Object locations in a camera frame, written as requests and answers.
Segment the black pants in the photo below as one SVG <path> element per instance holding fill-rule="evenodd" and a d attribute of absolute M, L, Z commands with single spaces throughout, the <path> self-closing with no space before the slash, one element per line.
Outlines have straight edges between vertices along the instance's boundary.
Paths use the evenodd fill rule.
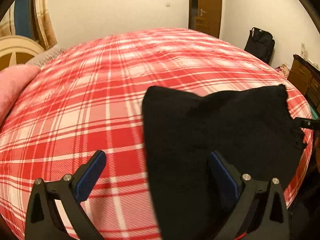
<path fill-rule="evenodd" d="M 227 218 L 219 152 L 240 173 L 286 188 L 306 147 L 287 106 L 284 85 L 207 96 L 152 86 L 142 102 L 146 166 L 163 239 L 209 239 Z"/>

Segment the dark wooden dresser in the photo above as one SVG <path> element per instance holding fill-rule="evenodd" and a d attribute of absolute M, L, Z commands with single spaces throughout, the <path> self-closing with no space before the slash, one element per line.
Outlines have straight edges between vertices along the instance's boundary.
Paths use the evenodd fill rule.
<path fill-rule="evenodd" d="M 294 54 L 287 79 L 303 94 L 312 109 L 319 115 L 319 70 L 301 56 Z"/>

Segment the red plaid bed cover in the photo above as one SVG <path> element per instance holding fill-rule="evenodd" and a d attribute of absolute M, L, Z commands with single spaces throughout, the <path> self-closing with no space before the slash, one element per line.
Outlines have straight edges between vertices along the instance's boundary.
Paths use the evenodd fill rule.
<path fill-rule="evenodd" d="M 190 29 L 112 35 L 69 48 L 27 85 L 1 127 L 1 215 L 24 239 L 34 180 L 59 180 L 96 150 L 108 167 L 82 207 L 105 239 L 160 239 L 147 185 L 141 104 L 153 85 L 201 96 L 284 84 L 292 117 L 311 116 L 273 68 Z"/>

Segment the black suitcase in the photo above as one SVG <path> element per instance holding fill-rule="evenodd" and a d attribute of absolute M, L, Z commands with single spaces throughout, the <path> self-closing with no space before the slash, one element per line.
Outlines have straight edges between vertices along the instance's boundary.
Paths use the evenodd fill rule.
<path fill-rule="evenodd" d="M 269 64 L 273 54 L 275 40 L 268 31 L 253 27 L 249 31 L 249 37 L 244 51 L 252 54 L 266 64 Z"/>

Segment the pink pillow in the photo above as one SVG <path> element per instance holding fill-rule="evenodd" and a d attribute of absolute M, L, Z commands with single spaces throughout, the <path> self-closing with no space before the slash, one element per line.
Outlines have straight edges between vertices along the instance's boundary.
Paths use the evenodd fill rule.
<path fill-rule="evenodd" d="M 40 72 L 37 65 L 17 64 L 1 71 L 1 124 L 25 86 Z"/>

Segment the grey striped pillow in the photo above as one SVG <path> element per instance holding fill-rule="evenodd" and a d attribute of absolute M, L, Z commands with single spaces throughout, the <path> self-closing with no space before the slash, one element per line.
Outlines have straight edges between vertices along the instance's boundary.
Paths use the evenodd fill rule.
<path fill-rule="evenodd" d="M 25 64 L 26 65 L 39 66 L 41 68 L 47 62 L 57 58 L 60 54 L 62 54 L 65 51 L 66 50 L 64 48 L 52 47 L 52 48 L 48 49 L 47 51 L 45 51 L 43 53 L 40 53 L 39 55 L 36 55 L 35 57 L 31 58 Z"/>

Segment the cream wooden headboard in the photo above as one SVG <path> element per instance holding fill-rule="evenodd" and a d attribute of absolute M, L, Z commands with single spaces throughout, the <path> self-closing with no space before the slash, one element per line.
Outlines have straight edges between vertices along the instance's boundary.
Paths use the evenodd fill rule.
<path fill-rule="evenodd" d="M 25 64 L 45 52 L 36 41 L 19 35 L 1 37 L 1 70 L 16 64 Z"/>

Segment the beige floral curtain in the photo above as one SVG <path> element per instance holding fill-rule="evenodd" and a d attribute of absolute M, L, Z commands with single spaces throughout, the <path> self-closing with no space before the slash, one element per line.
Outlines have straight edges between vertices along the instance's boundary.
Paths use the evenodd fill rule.
<path fill-rule="evenodd" d="M 57 44 L 47 0 L 1 0 L 1 37 L 23 36 L 48 50 Z"/>

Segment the brown wooden door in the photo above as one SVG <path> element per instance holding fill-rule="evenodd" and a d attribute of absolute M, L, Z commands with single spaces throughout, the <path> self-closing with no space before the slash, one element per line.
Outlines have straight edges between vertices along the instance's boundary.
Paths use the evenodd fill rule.
<path fill-rule="evenodd" d="M 189 28 L 218 38 L 222 0 L 189 0 Z"/>

